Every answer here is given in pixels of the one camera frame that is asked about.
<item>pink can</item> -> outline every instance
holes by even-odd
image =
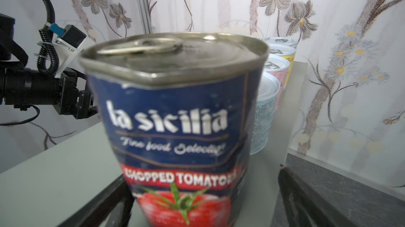
[[[281,93],[283,92],[284,83],[287,77],[287,71],[290,67],[290,62],[281,56],[270,54],[265,62],[264,71],[275,76],[280,82],[280,91],[277,95],[276,110],[279,107]]]

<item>wall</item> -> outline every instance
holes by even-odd
[[[405,193],[403,0],[149,0],[155,32],[299,40],[291,149]]]
[[[94,4],[91,0],[51,0],[51,2],[59,26],[73,24],[96,42],[141,34],[143,31],[137,0],[96,0]],[[123,11],[119,4],[126,11],[123,19],[120,17]],[[0,0],[0,13],[15,18],[14,41],[28,54],[28,67],[36,69],[36,57],[33,53],[39,51],[36,44],[41,40],[38,29],[43,27],[46,20],[42,1]],[[97,115],[75,120],[72,116],[58,115],[52,106],[38,107],[40,115],[33,122],[0,127],[0,173],[100,121]],[[28,111],[19,111],[10,105],[2,105],[0,112],[0,123],[21,121],[35,115],[32,108]]]

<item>blue label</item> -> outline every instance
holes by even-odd
[[[155,165],[214,167],[245,143],[259,76],[160,90],[91,82],[114,150]]]

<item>tin can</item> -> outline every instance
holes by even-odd
[[[275,76],[280,82],[280,91],[277,95],[276,110],[280,104],[282,89],[284,88],[284,83],[287,77],[287,71],[290,67],[290,62],[287,59],[282,58],[281,56],[276,56],[269,54],[264,66],[264,71]]]
[[[288,47],[288,46],[278,45],[278,44],[269,44],[269,47],[270,47],[271,54],[281,56],[282,58],[284,58],[290,62],[290,67],[287,70],[287,77],[286,77],[286,81],[285,81],[284,87],[283,87],[283,90],[285,90],[288,86],[288,81],[290,80],[290,74],[291,74],[292,64],[294,63],[296,49],[293,47]]]
[[[262,41],[266,42],[267,44],[278,44],[278,45],[285,45],[289,47],[297,48],[298,42],[292,38],[288,37],[268,37],[262,39]]]
[[[275,76],[264,72],[257,94],[250,155],[258,153],[267,144],[279,92],[282,92],[279,80]]]
[[[161,33],[82,52],[111,147],[151,226],[231,226],[268,46]]]

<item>blue connector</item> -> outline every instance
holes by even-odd
[[[56,23],[52,23],[49,27],[49,30],[56,33],[56,35],[58,36],[62,36],[65,33],[65,30],[63,28],[60,28]]]

